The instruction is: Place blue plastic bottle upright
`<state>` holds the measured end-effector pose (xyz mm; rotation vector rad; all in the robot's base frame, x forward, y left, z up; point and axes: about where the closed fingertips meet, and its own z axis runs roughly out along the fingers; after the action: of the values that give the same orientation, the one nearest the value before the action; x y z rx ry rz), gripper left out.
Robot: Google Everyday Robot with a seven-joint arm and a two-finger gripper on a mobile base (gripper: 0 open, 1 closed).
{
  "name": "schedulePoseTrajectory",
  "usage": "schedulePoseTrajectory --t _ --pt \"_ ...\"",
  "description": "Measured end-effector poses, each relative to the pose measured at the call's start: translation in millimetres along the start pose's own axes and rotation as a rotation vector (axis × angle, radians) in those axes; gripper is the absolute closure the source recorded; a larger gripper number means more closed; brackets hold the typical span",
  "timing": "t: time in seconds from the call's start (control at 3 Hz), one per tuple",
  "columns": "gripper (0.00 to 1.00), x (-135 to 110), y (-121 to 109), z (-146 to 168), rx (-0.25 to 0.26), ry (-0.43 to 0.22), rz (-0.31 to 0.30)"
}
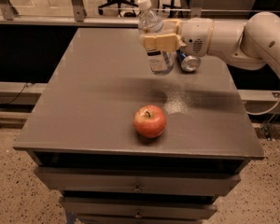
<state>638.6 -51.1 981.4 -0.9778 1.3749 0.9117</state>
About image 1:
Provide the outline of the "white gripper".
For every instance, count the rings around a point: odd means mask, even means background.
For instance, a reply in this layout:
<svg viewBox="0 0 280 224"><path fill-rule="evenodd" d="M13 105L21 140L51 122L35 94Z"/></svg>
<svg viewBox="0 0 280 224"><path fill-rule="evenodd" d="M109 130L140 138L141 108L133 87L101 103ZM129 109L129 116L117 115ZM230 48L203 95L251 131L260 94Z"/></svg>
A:
<svg viewBox="0 0 280 224"><path fill-rule="evenodd" d="M140 35L140 43L145 49L166 52L180 49L188 55L202 57L208 51L213 29L211 19L193 18L182 24L180 19L164 20L163 31L167 34Z"/></svg>

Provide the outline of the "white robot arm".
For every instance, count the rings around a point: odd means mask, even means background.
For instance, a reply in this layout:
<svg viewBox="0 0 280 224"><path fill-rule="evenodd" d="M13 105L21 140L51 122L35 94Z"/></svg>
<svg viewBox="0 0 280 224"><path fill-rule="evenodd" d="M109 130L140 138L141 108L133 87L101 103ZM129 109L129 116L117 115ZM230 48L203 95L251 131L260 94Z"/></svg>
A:
<svg viewBox="0 0 280 224"><path fill-rule="evenodd" d="M248 21L192 18L165 20L163 24L158 32L140 35L144 48L215 56L245 70L269 65L280 79L280 18L271 12L260 12Z"/></svg>

